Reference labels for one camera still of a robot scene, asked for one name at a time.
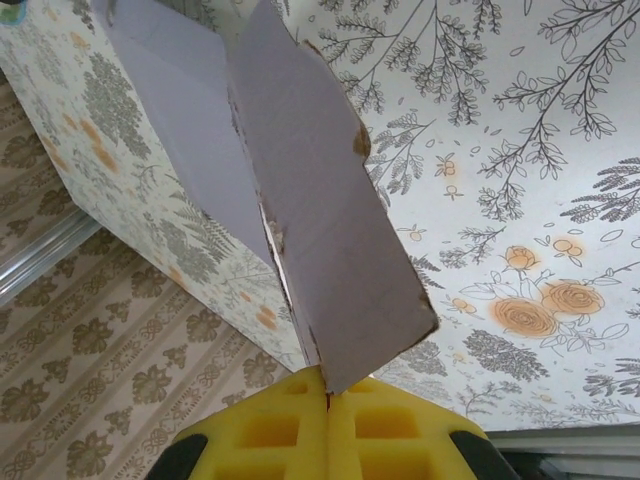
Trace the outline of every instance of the box flap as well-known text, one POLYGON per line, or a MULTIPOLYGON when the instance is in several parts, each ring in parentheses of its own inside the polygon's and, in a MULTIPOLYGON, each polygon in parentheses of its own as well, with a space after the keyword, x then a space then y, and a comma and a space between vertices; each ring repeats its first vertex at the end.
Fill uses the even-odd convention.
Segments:
POLYGON ((303 350, 340 393, 438 320, 363 162, 368 135, 321 55, 268 0, 229 58, 229 87, 303 350))
MULTIPOLYGON (((155 0, 118 2, 109 27, 107 4, 93 0, 94 16, 189 198, 273 265, 251 169, 231 126, 222 38, 155 0)), ((141 168, 141 176, 152 169, 141 168)))

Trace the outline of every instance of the torn cardboard edge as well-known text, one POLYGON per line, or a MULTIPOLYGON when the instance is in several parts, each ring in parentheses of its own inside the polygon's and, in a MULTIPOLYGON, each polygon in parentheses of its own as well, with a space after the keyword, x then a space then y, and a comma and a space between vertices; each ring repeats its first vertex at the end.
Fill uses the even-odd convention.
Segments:
POLYGON ((363 166, 366 129, 318 49, 296 43, 262 0, 228 66, 296 332, 327 391, 340 393, 438 319, 363 166))

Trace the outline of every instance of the floral pattern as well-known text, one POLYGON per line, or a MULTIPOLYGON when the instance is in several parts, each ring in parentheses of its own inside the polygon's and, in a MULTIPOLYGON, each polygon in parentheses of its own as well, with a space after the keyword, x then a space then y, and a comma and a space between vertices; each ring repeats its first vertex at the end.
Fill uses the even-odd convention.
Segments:
POLYGON ((0 308, 0 433, 11 445, 0 449, 2 478, 145 478, 180 430, 288 375, 174 282, 159 284, 157 297, 135 296, 131 278, 151 265, 96 236, 102 253, 67 257, 75 268, 57 276, 46 305, 14 298, 0 308), (85 288, 114 265, 105 285, 85 288), (192 315, 215 330, 212 340, 187 338, 192 315))
MULTIPOLYGON (((227 42, 256 3, 161 1, 227 42)), ((617 371, 632 368, 624 359, 637 357, 640 335, 640 114, 628 108, 640 73, 637 0, 273 4, 367 127, 365 169, 441 318, 374 375, 488 430, 637 421, 637 399, 624 393, 634 384, 621 386, 634 374, 617 371)), ((277 278, 189 200, 90 7, 32 1, 21 25, 0 32, 0 65, 73 200, 301 367, 277 278)), ((134 300, 161 298, 159 278, 140 271, 134 300)), ((118 311, 126 324, 128 310, 118 311)), ((161 335, 153 320, 147 336, 161 335)), ((223 340, 207 325, 192 320, 193 338, 207 340, 191 342, 187 358, 223 340)), ((44 332, 25 345, 37 348, 44 332)), ((140 405, 168 391, 161 372, 175 378, 180 358, 140 368, 140 405)), ((220 368, 207 365, 198 385, 213 385, 220 368)), ((251 385, 273 375, 258 357, 243 368, 251 385)))

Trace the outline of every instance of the orange rose print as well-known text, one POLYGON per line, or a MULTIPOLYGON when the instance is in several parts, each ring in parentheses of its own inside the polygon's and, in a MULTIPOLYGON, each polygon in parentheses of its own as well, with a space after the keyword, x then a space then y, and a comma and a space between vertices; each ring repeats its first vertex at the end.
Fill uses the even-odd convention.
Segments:
POLYGON ((262 305, 260 307, 260 311, 256 313, 256 319, 267 327, 269 330, 276 330, 278 327, 276 326, 276 322, 274 321, 276 318, 276 314, 273 313, 269 307, 262 305))
POLYGON ((80 50, 82 53, 87 53, 89 50, 89 44, 76 32, 71 32, 69 34, 71 37, 71 43, 73 43, 73 47, 80 50))
POLYGON ((528 270, 537 263, 533 252, 525 247, 513 246, 507 248, 504 258, 514 270, 528 270))
POLYGON ((118 164, 113 159, 113 157, 107 152, 101 145, 94 143, 91 146, 93 153, 96 154, 98 159, 102 162, 102 164, 111 170, 113 173, 118 173, 118 164))
POLYGON ((62 118, 67 123, 67 125, 69 125, 72 129, 74 129, 74 130, 78 129, 78 126, 76 125, 76 122, 74 122, 73 118, 71 118, 69 115, 67 115, 66 113, 63 113, 62 114, 62 118))
POLYGON ((604 307, 604 298, 593 287, 562 283, 549 289, 542 304, 554 312, 588 315, 604 307))
POLYGON ((80 120, 80 126, 82 127, 82 130, 84 130, 84 133, 87 134, 87 137, 89 137, 92 142, 97 143, 98 145, 102 143, 102 139, 100 138, 100 134, 93 127, 93 125, 91 125, 86 120, 82 119, 82 120, 80 120))
POLYGON ((496 302, 493 315, 503 327, 527 337, 546 337, 558 328, 551 312, 526 298, 507 298, 496 302))
POLYGON ((69 172, 69 165, 67 165, 67 162, 62 160, 62 158, 58 154, 58 148, 53 144, 53 142, 47 137, 42 137, 42 143, 45 147, 47 147, 47 153, 49 154, 49 158, 51 159, 51 161, 55 165, 57 165, 63 172, 69 172))

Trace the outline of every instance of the black leaf illustration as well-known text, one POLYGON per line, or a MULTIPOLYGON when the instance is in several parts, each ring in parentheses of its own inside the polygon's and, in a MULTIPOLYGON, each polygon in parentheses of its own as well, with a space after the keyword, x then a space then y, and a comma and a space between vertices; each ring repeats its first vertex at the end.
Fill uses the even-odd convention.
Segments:
POLYGON ((351 8, 354 12, 362 12, 364 11, 372 0, 351 0, 351 8))
POLYGON ((442 285, 433 281, 431 277, 429 277, 429 274, 427 272, 439 272, 440 269, 429 260, 427 260, 426 256, 418 258, 410 255, 409 260, 411 260, 411 265, 413 265, 413 268, 418 274, 418 278, 420 278, 420 281, 425 287, 444 288, 442 285))
POLYGON ((536 354, 526 348, 518 348, 502 337, 484 330, 474 330, 464 344, 469 354, 478 359, 485 370, 503 372, 516 380, 531 382, 548 377, 549 372, 538 362, 536 354))
POLYGON ((640 158, 627 158, 620 160, 618 164, 598 172, 598 176, 604 178, 593 188, 600 189, 603 193, 584 195, 572 200, 572 203, 582 204, 562 212, 560 216, 569 217, 576 223, 586 223, 596 218, 613 223, 627 220, 638 213, 640 158))
MULTIPOLYGON (((566 160, 551 141, 560 132, 556 125, 547 121, 552 108, 561 106, 574 116, 576 126, 570 134, 582 135, 587 142, 617 131, 612 120, 598 111, 597 100, 607 94, 614 65, 625 61, 622 52, 627 46, 626 40, 635 33, 634 18, 640 13, 640 5, 635 0, 563 0, 562 3, 563 8, 542 23, 538 33, 551 44, 560 45, 568 68, 558 66, 555 76, 529 76, 521 71, 509 88, 494 97, 501 110, 506 105, 515 105, 520 111, 535 106, 539 114, 531 127, 520 131, 524 136, 522 141, 513 144, 505 140, 501 148, 493 149, 494 155, 489 156, 489 163, 482 164, 479 173, 486 178, 495 176, 501 179, 497 190, 485 187, 480 191, 478 203, 487 218, 506 221, 522 216, 519 207, 524 189, 515 180, 517 176, 526 175, 529 165, 540 164, 542 180, 559 178, 566 160), (581 49, 582 35, 601 23, 606 27, 599 28, 602 34, 597 37, 598 42, 586 51, 581 49)), ((593 33, 589 35, 591 44, 593 33)), ((635 197, 629 200, 631 196, 625 196, 623 202, 609 202, 606 219, 616 221, 633 215, 638 206, 635 197), (629 201, 628 207, 620 208, 622 203, 629 201)), ((588 221, 596 218, 600 211, 594 213, 589 207, 580 206, 572 209, 571 213, 565 213, 575 216, 575 221, 588 221)))
POLYGON ((344 0, 318 0, 318 5, 323 7, 327 12, 340 13, 344 0))
POLYGON ((440 355, 438 346, 427 340, 401 353, 398 358, 407 361, 409 367, 418 373, 446 377, 446 367, 438 355, 440 355))
POLYGON ((479 228, 465 228, 459 235, 461 240, 469 240, 464 248, 455 247, 450 250, 442 250, 440 252, 440 261, 447 268, 462 268, 467 265, 470 259, 476 265, 489 256, 493 247, 491 243, 496 241, 496 237, 505 230, 494 230, 487 227, 484 230, 479 228))
MULTIPOLYGON (((383 112, 384 95, 379 80, 376 81, 376 72, 384 63, 389 70, 397 69, 410 74, 423 97, 433 96, 436 103, 450 102, 452 111, 449 122, 453 125, 477 124, 477 117, 480 116, 477 93, 485 93, 488 83, 484 72, 477 68, 486 59, 485 48, 472 41, 473 33, 460 18, 439 14, 436 2, 417 34, 408 35, 405 33, 407 27, 414 18, 419 18, 417 12, 424 3, 421 1, 408 15, 400 30, 388 34, 384 20, 368 13, 360 15, 364 11, 362 5, 368 4, 368 0, 363 1, 352 0, 354 13, 336 17, 336 28, 352 32, 354 36, 342 38, 326 29, 319 32, 320 38, 325 42, 322 51, 329 64, 342 61, 347 53, 351 63, 357 64, 376 51, 382 52, 363 75, 355 76, 349 72, 339 75, 356 111, 383 112), (432 35, 433 48, 421 47, 420 39, 427 32, 432 35), (423 59, 425 54, 430 55, 428 60, 423 59)), ((383 8, 389 14, 398 6, 399 0, 385 0, 383 8)), ((500 7, 492 0, 482 0, 481 10, 479 28, 487 25, 491 31, 499 33, 500 7)), ((395 184, 394 189, 407 190, 408 182, 395 184)))
POLYGON ((458 400, 464 406, 465 416, 474 414, 491 414, 491 410, 498 407, 497 401, 504 400, 504 395, 520 394, 522 388, 514 382, 502 381, 499 384, 488 382, 481 391, 476 391, 471 385, 465 387, 464 393, 458 393, 458 400))
POLYGON ((582 389, 588 392, 590 397, 610 397, 619 393, 640 398, 640 358, 618 358, 616 361, 616 373, 627 375, 617 379, 611 375, 588 375, 585 378, 586 385, 582 389))
POLYGON ((413 153, 412 149, 418 137, 432 124, 433 121, 428 124, 419 123, 416 110, 412 109, 387 123, 388 129, 373 139, 372 143, 377 147, 377 151, 367 159, 365 166, 378 192, 384 191, 381 199, 387 206, 391 205, 388 194, 405 195, 413 180, 422 177, 424 158, 413 153), (388 156, 385 152, 392 148, 396 149, 396 153, 388 156), (381 185, 383 179, 388 180, 386 190, 383 190, 381 185))

